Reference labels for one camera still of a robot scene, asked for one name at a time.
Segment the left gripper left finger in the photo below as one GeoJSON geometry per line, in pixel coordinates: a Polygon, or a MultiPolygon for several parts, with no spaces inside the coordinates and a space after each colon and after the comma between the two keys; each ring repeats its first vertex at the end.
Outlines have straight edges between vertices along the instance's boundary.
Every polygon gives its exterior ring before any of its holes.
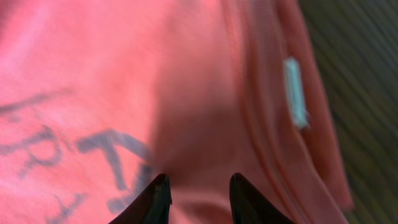
{"type": "Polygon", "coordinates": [[[159,174],[109,224],[168,224],[171,205],[169,177],[166,174],[159,174]]]}

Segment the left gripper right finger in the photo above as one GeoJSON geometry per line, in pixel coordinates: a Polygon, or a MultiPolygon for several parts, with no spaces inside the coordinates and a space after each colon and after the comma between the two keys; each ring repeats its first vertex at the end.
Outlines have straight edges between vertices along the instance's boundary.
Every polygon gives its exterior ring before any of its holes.
{"type": "Polygon", "coordinates": [[[240,173],[230,179],[229,200],[234,224],[294,224],[240,173]]]}

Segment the orange red t-shirt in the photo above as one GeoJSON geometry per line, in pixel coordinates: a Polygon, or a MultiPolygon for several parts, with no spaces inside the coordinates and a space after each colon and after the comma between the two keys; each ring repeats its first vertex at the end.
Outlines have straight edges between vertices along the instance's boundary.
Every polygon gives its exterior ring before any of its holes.
{"type": "Polygon", "coordinates": [[[296,223],[353,204],[297,1],[1,2],[1,222],[107,223],[159,173],[171,223],[245,176],[296,223]]]}

